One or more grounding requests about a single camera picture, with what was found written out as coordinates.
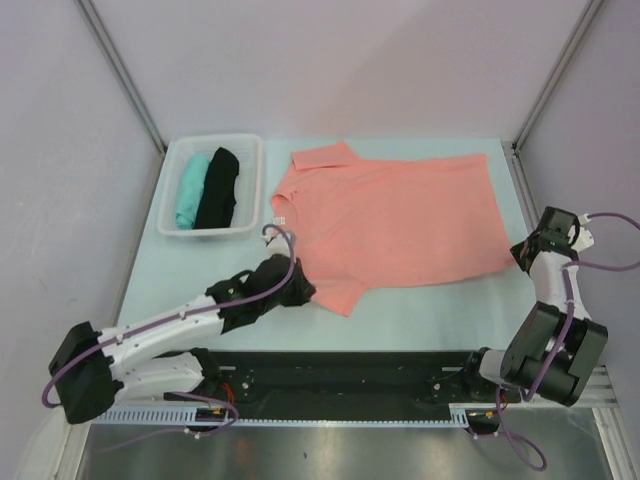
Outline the salmon pink polo shirt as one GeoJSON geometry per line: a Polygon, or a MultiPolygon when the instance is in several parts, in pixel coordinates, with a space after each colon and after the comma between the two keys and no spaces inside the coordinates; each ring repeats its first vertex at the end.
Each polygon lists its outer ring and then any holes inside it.
{"type": "Polygon", "coordinates": [[[351,314],[371,289],[499,272],[511,244],[484,154],[369,160],[348,144],[298,151],[271,198],[296,237],[313,302],[351,314]]]}

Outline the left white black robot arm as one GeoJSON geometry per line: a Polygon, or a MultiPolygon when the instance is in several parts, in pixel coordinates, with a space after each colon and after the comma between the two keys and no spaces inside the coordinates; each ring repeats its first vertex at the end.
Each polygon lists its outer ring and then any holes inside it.
{"type": "Polygon", "coordinates": [[[279,306],[305,305],[315,292],[300,260],[273,254],[138,326],[98,331],[78,324],[51,360],[52,383],[45,390],[57,393],[71,425],[94,420],[123,400],[210,399],[222,389],[221,370],[194,341],[252,325],[279,306]]]}

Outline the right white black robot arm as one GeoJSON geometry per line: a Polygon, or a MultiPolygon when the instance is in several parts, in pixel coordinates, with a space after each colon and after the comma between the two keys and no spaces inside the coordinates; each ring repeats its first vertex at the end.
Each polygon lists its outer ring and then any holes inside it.
{"type": "Polygon", "coordinates": [[[534,284],[536,300],[504,350],[482,348],[471,354],[461,376],[463,393],[484,401],[497,386],[519,389],[564,406],[584,391],[608,341],[608,330],[594,322],[578,285],[578,255],[566,240],[532,235],[511,253],[534,284]]]}

